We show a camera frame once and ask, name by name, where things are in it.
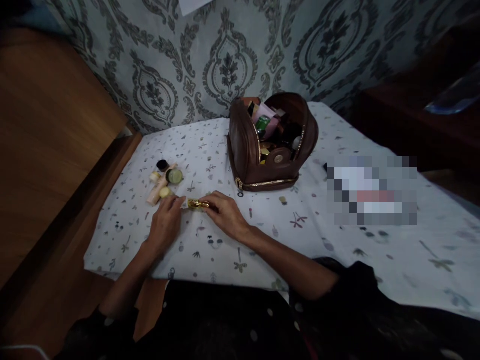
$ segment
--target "white fabric with pattern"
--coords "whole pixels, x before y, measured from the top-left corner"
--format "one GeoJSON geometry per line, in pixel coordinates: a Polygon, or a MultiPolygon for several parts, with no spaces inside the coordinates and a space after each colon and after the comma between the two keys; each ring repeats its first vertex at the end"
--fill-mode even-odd
{"type": "MultiPolygon", "coordinates": [[[[159,160],[178,163],[184,180],[172,190],[198,199],[218,190],[233,197],[252,225],[310,257],[375,269],[379,288],[406,305],[439,308],[479,318],[480,221],[422,176],[418,225],[334,225],[322,165],[328,157],[391,156],[323,103],[308,103],[320,138],[295,187],[271,192],[238,189],[227,155],[229,120],[219,118],[145,136],[100,212],[85,269],[116,279],[148,237],[158,206],[146,203],[149,175],[159,160]],[[280,197],[285,197],[282,204],[280,197]]],[[[287,290],[259,256],[220,231],[202,212],[184,210],[178,240],[153,271],[155,278],[287,290]]]]}

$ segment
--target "patterned wall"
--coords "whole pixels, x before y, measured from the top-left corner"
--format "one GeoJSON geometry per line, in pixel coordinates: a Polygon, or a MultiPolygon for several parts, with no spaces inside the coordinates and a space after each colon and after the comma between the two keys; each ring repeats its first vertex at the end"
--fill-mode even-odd
{"type": "Polygon", "coordinates": [[[281,91],[346,115],[411,66],[476,0],[49,0],[70,39],[143,134],[228,116],[281,91]]]}

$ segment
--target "leather makeup bag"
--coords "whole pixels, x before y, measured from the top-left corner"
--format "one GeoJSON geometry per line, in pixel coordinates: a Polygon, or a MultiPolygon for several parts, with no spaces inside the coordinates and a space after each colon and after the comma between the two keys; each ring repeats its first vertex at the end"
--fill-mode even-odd
{"type": "Polygon", "coordinates": [[[289,188],[299,179],[299,171],[314,150],[319,126],[307,102],[296,93],[278,93],[265,104],[288,114],[290,122],[301,127],[298,150],[292,155],[288,147],[278,147],[261,163],[261,143],[257,130],[241,98],[232,102],[228,156],[233,178],[240,191],[262,192],[289,188]]]}

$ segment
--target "pixelated area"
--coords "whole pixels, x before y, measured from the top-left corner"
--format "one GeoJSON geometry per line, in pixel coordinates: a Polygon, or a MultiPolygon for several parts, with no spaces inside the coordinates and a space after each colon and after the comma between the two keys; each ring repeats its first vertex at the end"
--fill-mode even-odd
{"type": "Polygon", "coordinates": [[[417,159],[336,156],[328,159],[328,212],[336,225],[416,225],[417,159]]]}

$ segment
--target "printed tablecloth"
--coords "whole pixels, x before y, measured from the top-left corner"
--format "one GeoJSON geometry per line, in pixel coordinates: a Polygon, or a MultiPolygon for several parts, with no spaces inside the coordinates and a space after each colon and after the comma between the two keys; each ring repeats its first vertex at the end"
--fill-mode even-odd
{"type": "MultiPolygon", "coordinates": [[[[279,242],[310,257],[332,257],[345,266],[362,261],[375,269],[379,288],[392,300],[478,318],[480,221],[418,175],[417,225],[335,225],[322,165],[329,157],[392,156],[323,103],[310,102],[320,138],[294,187],[271,192],[238,189],[219,118],[143,138],[100,212],[85,269],[117,278],[150,232],[153,187],[149,175],[161,159],[178,163],[184,180],[172,190],[200,198],[218,190],[233,197],[245,219],[279,242]]],[[[178,240],[153,277],[286,290],[288,285],[259,256],[226,236],[209,217],[184,210],[178,240]]]]}

